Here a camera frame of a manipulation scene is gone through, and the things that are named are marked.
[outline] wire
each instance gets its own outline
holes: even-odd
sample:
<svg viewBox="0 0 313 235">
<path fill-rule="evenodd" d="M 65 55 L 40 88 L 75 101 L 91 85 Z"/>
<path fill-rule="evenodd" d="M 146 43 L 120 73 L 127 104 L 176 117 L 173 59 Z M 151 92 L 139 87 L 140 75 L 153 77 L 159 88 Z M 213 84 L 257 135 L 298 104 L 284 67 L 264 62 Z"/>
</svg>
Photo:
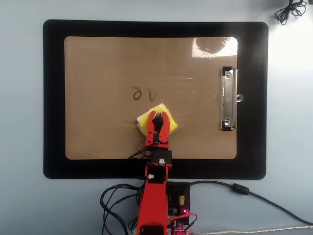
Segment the wire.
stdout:
<svg viewBox="0 0 313 235">
<path fill-rule="evenodd" d="M 104 222 L 104 225 L 103 225 L 103 228 L 102 228 L 102 233 L 103 233 L 104 228 L 105 228 L 105 229 L 107 230 L 107 232 L 108 232 L 110 235 L 112 235 L 112 234 L 110 233 L 110 231 L 108 231 L 108 229 L 107 229 L 107 227 L 106 227 L 106 218 L 107 218 L 108 214 L 110 214 L 110 215 L 112 215 L 114 218 L 116 218 L 117 221 L 122 225 L 125 235 L 128 235 L 127 227 L 126 227 L 126 224 L 125 224 L 124 220 L 123 220 L 118 214 L 112 212 L 112 211 L 111 211 L 112 208 L 108 208 L 107 204 L 108 204 L 109 201 L 107 202 L 107 204 L 104 203 L 104 196 L 106 195 L 106 193 L 109 192 L 110 190 L 113 190 L 113 189 L 114 189 L 113 193 L 111 194 L 111 196 L 110 196 L 110 198 L 109 198 L 109 200 L 110 200 L 110 199 L 112 198 L 114 192 L 115 192 L 117 189 L 119 189 L 119 188 L 127 188 L 127 189 L 130 189 L 130 190 L 136 190 L 137 192 L 139 192 L 139 191 L 142 189 L 143 186 L 144 186 L 144 185 L 142 185 L 141 187 L 135 187 L 135 186 L 132 186 L 132 185 L 129 185 L 129 184 L 118 184 L 118 185 L 115 185 L 115 186 L 112 186 L 112 187 L 106 189 L 106 190 L 102 193 L 102 195 L 101 195 L 101 197 L 100 197 L 100 205 L 101 205 L 101 207 L 104 209 L 104 213 L 107 212 L 107 215 L 106 215 L 106 216 L 104 215 L 104 221 L 103 221 L 103 222 Z M 121 202 L 121 201 L 123 201 L 123 200 L 125 200 L 125 197 L 124 197 L 124 198 L 121 198 L 121 199 L 120 199 L 118 202 L 116 202 L 114 205 L 116 205 L 117 203 L 119 203 L 119 202 Z"/>
<path fill-rule="evenodd" d="M 182 195 L 185 194 L 187 188 L 189 188 L 190 186 L 192 185 L 197 185 L 197 184 L 216 184 L 216 185 L 224 185 L 224 186 L 227 186 L 227 187 L 232 187 L 230 184 L 227 184 L 227 183 L 224 183 L 224 182 L 220 182 L 220 181 L 214 181 L 214 180 L 199 180 L 199 181 L 195 181 L 195 182 L 192 182 L 192 183 L 189 183 L 187 184 L 183 190 L 182 190 Z"/>
<path fill-rule="evenodd" d="M 313 226 L 286 227 L 286 228 L 264 229 L 264 230 L 256 230 L 256 231 L 220 231 L 220 232 L 211 232 L 211 233 L 191 232 L 191 234 L 192 235 L 260 234 L 260 233 L 277 232 L 277 231 L 285 231 L 285 230 L 300 230 L 300 229 L 313 229 Z"/>
<path fill-rule="evenodd" d="M 262 197 L 262 196 L 260 196 L 260 195 L 258 195 L 258 194 L 256 194 L 256 193 L 254 193 L 254 192 L 249 191 L 249 188 L 244 187 L 244 186 L 242 186 L 242 185 L 238 185 L 238 184 L 230 185 L 230 184 L 227 184 L 227 183 L 224 183 L 224 182 L 213 181 L 213 180 L 195 181 L 195 182 L 192 182 L 192 183 L 190 183 L 190 184 L 187 184 L 187 185 L 184 187 L 184 189 L 183 189 L 183 194 L 182 194 L 182 195 L 184 195 L 184 193 L 185 193 L 185 191 L 186 191 L 186 189 L 187 189 L 188 187 L 190 187 L 190 186 L 192 186 L 192 185 L 196 185 L 196 184 L 202 184 L 202 183 L 205 183 L 205 184 L 218 184 L 218 185 L 223 185 L 223 186 L 227 186 L 227 187 L 231 188 L 234 192 L 237 192 L 237 193 L 240 193 L 240 194 L 243 194 L 243 195 L 248 195 L 248 194 L 250 194 L 250 195 L 252 195 L 252 196 L 255 196 L 255 197 L 257 197 L 257 198 L 259 198 L 259 199 L 261 199 L 261 200 L 263 200 L 263 201 L 265 201 L 265 202 L 267 202 L 267 203 L 269 203 L 269 204 L 275 206 L 276 208 L 282 210 L 283 212 L 287 213 L 288 215 L 290 215 L 291 217 L 293 217 L 294 219 L 296 219 L 296 220 L 298 220 L 298 221 L 300 221 L 300 222 L 302 222 L 302 223 L 305 223 L 305 224 L 307 224 L 307 225 L 313 225 L 313 223 L 311 223 L 311 222 L 309 222 L 309 221 L 306 221 L 306 220 L 304 220 L 304 219 L 301 219 L 300 217 L 296 216 L 294 213 L 292 213 L 291 211 L 289 211 L 289 210 L 283 208 L 282 206 L 279 206 L 278 204 L 276 204 L 276 203 L 274 203 L 274 202 L 272 202 L 272 201 L 270 201 L 270 200 L 268 200 L 268 199 L 266 199 L 266 198 L 264 198 L 264 197 Z"/>
<path fill-rule="evenodd" d="M 289 13 L 291 12 L 294 16 L 302 16 L 306 9 L 307 3 L 303 0 L 293 3 L 293 0 L 289 0 L 289 5 L 278 10 L 275 13 L 276 18 L 279 20 L 281 25 L 287 24 L 287 20 L 289 19 Z M 297 8 L 303 7 L 304 11 L 301 12 Z"/>
<path fill-rule="evenodd" d="M 283 208 L 282 206 L 279 206 L 278 204 L 276 204 L 276 203 L 274 203 L 274 202 L 272 202 L 272 201 L 270 201 L 270 200 L 268 200 L 268 199 L 266 199 L 266 198 L 264 198 L 264 197 L 262 197 L 262 196 L 260 196 L 260 195 L 258 195 L 258 194 L 256 194 L 256 193 L 254 193 L 254 192 L 249 192 L 249 194 L 251 194 L 251 195 L 253 195 L 253 196 L 255 196 L 255 197 L 257 197 L 257 198 L 259 198 L 259 199 L 261 199 L 261 200 L 263 200 L 263 201 L 265 201 L 265 202 L 267 202 L 267 203 L 270 203 L 271 205 L 273 205 L 273 206 L 275 206 L 276 208 L 278 208 L 278 209 L 284 211 L 285 213 L 289 214 L 289 215 L 290 215 L 291 217 L 293 217 L 294 219 L 296 219 L 296 220 L 298 220 L 298 221 L 300 221 L 300 222 L 302 222 L 302 223 L 304 223 L 304 224 L 313 225 L 313 223 L 311 223 L 311 222 L 309 222 L 309 221 L 306 221 L 306 220 L 304 220 L 304 219 L 301 219 L 300 217 L 296 216 L 294 213 L 290 212 L 289 210 Z"/>
<path fill-rule="evenodd" d="M 195 213 L 188 213 L 188 214 L 183 214 L 183 215 L 180 215 L 180 216 L 176 216 L 176 217 L 168 219 L 167 223 L 170 223 L 170 222 L 172 222 L 174 220 L 183 219 L 183 218 L 189 217 L 191 215 L 196 215 L 196 214 Z"/>
<path fill-rule="evenodd" d="M 173 221 L 170 223 L 170 229 L 171 229 L 171 235 L 173 235 L 174 234 L 174 230 L 175 230 Z"/>
<path fill-rule="evenodd" d="M 138 216 L 136 216 L 134 219 L 132 219 L 128 223 L 128 229 L 131 231 L 131 233 L 133 233 L 133 230 L 137 226 L 137 223 L 138 223 Z"/>
<path fill-rule="evenodd" d="M 149 150 L 150 147 L 153 147 L 155 145 L 157 145 L 157 143 L 152 143 L 152 144 L 150 144 L 148 146 L 144 146 L 142 149 L 140 149 L 137 152 L 135 152 L 134 154 L 130 155 L 128 157 L 128 159 L 143 159 L 144 157 L 149 157 L 150 155 L 144 155 L 141 158 L 136 158 L 135 156 L 144 153 L 145 151 Z"/>
<path fill-rule="evenodd" d="M 145 183 L 143 183 L 143 185 L 141 186 L 141 188 L 142 189 L 140 189 L 139 191 L 138 191 L 138 196 L 137 196 L 137 198 L 136 198 L 136 201 L 137 201 L 137 205 L 139 206 L 139 203 L 140 203 L 140 197 L 141 197 L 141 195 L 143 194 L 143 192 L 144 192 L 144 188 L 145 188 Z"/>
<path fill-rule="evenodd" d="M 195 218 L 195 220 L 194 221 L 192 221 L 185 229 L 184 229 L 184 232 L 186 232 L 191 226 L 193 226 L 194 225 L 194 223 L 197 221 L 197 219 L 198 219 L 198 216 L 195 214 L 195 216 L 196 216 L 196 218 Z"/>
</svg>

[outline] cable ferrite bead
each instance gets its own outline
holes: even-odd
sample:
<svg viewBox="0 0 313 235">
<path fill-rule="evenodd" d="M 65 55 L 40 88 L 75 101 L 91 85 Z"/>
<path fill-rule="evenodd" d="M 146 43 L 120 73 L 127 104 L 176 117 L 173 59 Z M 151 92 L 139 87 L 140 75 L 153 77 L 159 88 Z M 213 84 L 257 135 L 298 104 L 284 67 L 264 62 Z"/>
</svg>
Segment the cable ferrite bead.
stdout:
<svg viewBox="0 0 313 235">
<path fill-rule="evenodd" d="M 243 195 L 248 195 L 249 194 L 249 188 L 239 185 L 239 184 L 233 184 L 231 188 L 234 192 L 243 194 Z"/>
</svg>

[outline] clipboard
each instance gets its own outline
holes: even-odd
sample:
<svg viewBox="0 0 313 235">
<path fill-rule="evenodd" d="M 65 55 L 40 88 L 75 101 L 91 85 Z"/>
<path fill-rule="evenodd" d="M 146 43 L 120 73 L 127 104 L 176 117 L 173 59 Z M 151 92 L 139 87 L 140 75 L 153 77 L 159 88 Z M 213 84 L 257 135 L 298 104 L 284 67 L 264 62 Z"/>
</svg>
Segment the clipboard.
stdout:
<svg viewBox="0 0 313 235">
<path fill-rule="evenodd" d="M 236 71 L 234 37 L 67 37 L 64 50 L 67 158 L 127 159 L 145 142 L 136 118 L 160 103 L 179 125 L 174 159 L 236 157 L 236 129 L 221 128 L 223 98 L 231 100 L 221 75 Z"/>
</svg>

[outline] red wire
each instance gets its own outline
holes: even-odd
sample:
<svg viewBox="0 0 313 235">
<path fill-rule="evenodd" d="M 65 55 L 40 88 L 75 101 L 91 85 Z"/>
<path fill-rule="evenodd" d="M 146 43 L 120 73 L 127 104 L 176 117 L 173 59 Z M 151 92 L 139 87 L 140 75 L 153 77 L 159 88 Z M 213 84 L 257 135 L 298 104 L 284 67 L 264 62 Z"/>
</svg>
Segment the red wire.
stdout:
<svg viewBox="0 0 313 235">
<path fill-rule="evenodd" d="M 183 219 L 183 218 L 189 217 L 191 215 L 196 215 L 196 214 L 195 213 L 188 213 L 188 214 L 183 214 L 183 215 L 180 215 L 180 216 L 176 216 L 176 217 L 168 219 L 167 223 L 172 222 L 172 221 L 177 220 L 177 219 Z"/>
</svg>

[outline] black tray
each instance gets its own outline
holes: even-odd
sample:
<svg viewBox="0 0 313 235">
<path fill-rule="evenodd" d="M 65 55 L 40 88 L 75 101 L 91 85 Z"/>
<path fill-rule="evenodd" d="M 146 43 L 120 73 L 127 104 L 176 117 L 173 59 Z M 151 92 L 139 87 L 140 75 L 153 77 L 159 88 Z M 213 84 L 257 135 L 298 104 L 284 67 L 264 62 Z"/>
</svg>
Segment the black tray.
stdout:
<svg viewBox="0 0 313 235">
<path fill-rule="evenodd" d="M 44 24 L 46 177 L 137 178 L 144 174 L 142 161 L 69 160 L 65 156 L 64 39 L 67 36 L 235 37 L 238 40 L 238 93 L 245 94 L 245 101 L 238 105 L 237 156 L 233 160 L 173 159 L 169 177 L 261 179 L 265 176 L 268 66 L 268 26 L 265 23 L 48 20 Z"/>
</svg>

